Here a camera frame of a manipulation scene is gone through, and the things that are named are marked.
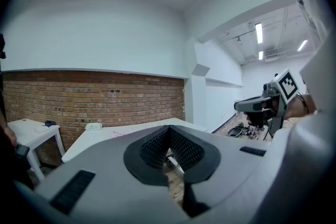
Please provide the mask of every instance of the floor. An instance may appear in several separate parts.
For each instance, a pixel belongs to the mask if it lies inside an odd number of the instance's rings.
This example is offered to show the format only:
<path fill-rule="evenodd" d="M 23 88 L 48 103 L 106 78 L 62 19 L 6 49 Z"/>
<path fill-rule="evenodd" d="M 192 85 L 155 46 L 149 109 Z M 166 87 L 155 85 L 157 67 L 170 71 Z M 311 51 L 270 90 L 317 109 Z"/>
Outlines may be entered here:
<path fill-rule="evenodd" d="M 288 121 L 285 121 L 284 128 L 293 127 L 293 125 L 298 121 L 299 119 L 289 119 Z M 247 120 L 246 115 L 243 113 L 239 113 L 238 115 L 233 116 L 223 128 L 221 128 L 216 134 L 218 135 L 227 135 L 228 131 L 234 128 L 240 121 L 244 123 L 244 126 L 247 126 Z M 265 135 L 267 133 L 267 127 L 265 126 L 265 129 L 263 131 L 259 131 L 259 135 L 257 135 L 256 139 L 263 140 Z M 246 135 L 241 135 L 237 138 L 243 138 L 243 139 L 249 139 Z M 266 141 L 271 142 L 272 138 L 268 134 L 266 136 Z M 52 169 L 47 167 L 41 167 L 42 172 L 45 175 L 48 175 Z M 28 171 L 30 178 L 33 181 L 34 186 L 38 185 L 38 179 L 35 176 L 35 173 L 33 171 Z M 169 162 L 165 163 L 163 166 L 163 173 L 168 177 L 169 179 L 169 195 L 177 202 L 180 206 L 182 206 L 183 202 L 183 194 L 184 194 L 184 176 Z"/>
<path fill-rule="evenodd" d="M 291 128 L 294 126 L 295 122 L 297 121 L 298 119 L 289 119 L 287 121 L 284 121 L 284 125 L 283 125 L 283 128 Z M 242 121 L 244 126 L 248 126 L 247 124 L 247 119 L 246 119 L 246 115 L 244 115 L 243 113 L 239 112 L 238 115 L 234 115 L 230 120 L 228 120 L 228 122 L 226 123 L 226 125 L 224 125 L 220 130 L 218 130 L 216 132 L 216 134 L 218 135 L 223 135 L 223 136 L 226 136 L 227 133 L 232 129 L 234 128 L 235 126 L 238 125 L 238 123 Z M 257 133 L 257 137 L 255 139 L 258 139 L 258 140 L 263 140 L 265 138 L 265 135 L 267 134 L 267 130 L 268 128 L 266 126 L 264 126 L 264 130 L 261 131 L 261 130 L 256 130 L 256 133 Z M 243 139 L 250 139 L 248 136 L 246 135 L 240 135 L 238 136 L 237 138 L 243 138 Z M 269 141 L 271 142 L 272 141 L 272 137 L 268 134 L 266 136 L 266 139 L 265 141 Z"/>

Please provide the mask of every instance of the brick wall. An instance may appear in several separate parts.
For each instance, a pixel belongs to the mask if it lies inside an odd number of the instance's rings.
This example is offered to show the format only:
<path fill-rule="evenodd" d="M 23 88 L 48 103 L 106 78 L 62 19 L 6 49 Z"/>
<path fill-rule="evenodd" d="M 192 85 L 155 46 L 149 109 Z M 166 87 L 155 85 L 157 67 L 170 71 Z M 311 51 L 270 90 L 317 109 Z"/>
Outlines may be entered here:
<path fill-rule="evenodd" d="M 91 71 L 27 71 L 3 74 L 7 120 L 54 120 L 67 150 L 89 122 L 104 127 L 185 119 L 182 79 Z M 56 141 L 37 150 L 60 164 Z"/>

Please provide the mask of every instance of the person's arm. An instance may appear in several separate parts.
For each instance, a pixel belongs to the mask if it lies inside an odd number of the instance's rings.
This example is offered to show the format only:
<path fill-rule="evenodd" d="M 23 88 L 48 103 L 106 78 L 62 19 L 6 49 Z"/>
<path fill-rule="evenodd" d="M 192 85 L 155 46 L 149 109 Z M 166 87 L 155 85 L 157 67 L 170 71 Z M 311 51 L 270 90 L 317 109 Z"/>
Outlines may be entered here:
<path fill-rule="evenodd" d="M 303 94 L 302 97 L 305 100 L 307 107 L 298 97 L 293 98 L 288 104 L 288 109 L 284 117 L 285 120 L 289 118 L 301 118 L 314 113 L 316 107 L 311 95 Z"/>
<path fill-rule="evenodd" d="M 12 129 L 9 128 L 7 121 L 1 111 L 0 111 L 0 126 L 2 130 L 4 131 L 5 135 L 7 135 L 7 137 L 9 138 L 12 146 L 15 147 L 16 146 L 16 135 L 12 131 Z"/>

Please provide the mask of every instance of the white desk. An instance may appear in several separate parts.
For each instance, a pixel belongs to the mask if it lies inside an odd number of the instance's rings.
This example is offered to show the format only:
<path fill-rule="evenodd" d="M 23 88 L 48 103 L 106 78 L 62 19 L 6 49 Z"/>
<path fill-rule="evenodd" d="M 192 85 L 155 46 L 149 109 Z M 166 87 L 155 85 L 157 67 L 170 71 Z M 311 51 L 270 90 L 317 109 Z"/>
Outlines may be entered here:
<path fill-rule="evenodd" d="M 47 141 L 49 138 L 55 136 L 57 146 L 61 155 L 63 156 L 65 153 L 61 137 L 59 135 L 59 125 L 54 125 L 49 128 L 42 127 L 43 125 L 44 123 L 28 119 L 8 123 L 9 128 L 11 128 L 16 134 L 17 142 L 30 148 L 27 158 L 37 178 L 40 181 L 43 180 L 45 177 L 40 169 L 40 163 L 34 149 L 37 148 L 40 144 Z"/>
<path fill-rule="evenodd" d="M 82 135 L 74 142 L 74 144 L 69 148 L 69 150 L 62 157 L 63 162 L 67 162 L 77 156 L 79 153 L 86 150 L 88 147 L 95 145 L 101 141 L 108 140 L 111 138 L 116 138 L 121 135 L 134 133 L 143 129 L 161 126 L 161 125 L 181 125 L 196 130 L 206 132 L 206 128 L 188 123 L 177 118 L 155 121 L 137 125 L 128 125 L 120 127 L 103 127 L 98 131 L 85 131 Z"/>

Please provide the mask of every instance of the fluorescent light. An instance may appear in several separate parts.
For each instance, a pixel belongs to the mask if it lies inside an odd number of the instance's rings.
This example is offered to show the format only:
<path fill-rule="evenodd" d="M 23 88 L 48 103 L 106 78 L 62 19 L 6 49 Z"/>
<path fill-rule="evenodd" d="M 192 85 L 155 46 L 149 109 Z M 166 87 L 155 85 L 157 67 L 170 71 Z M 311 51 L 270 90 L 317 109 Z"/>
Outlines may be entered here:
<path fill-rule="evenodd" d="M 298 49 L 298 51 L 302 50 L 302 48 L 304 47 L 304 45 L 308 42 L 308 40 L 305 40 L 304 42 L 302 42 L 300 48 Z"/>
<path fill-rule="evenodd" d="M 262 29 L 261 23 L 256 24 L 256 31 L 257 31 L 257 39 L 258 39 L 258 44 L 263 43 L 263 29 Z"/>

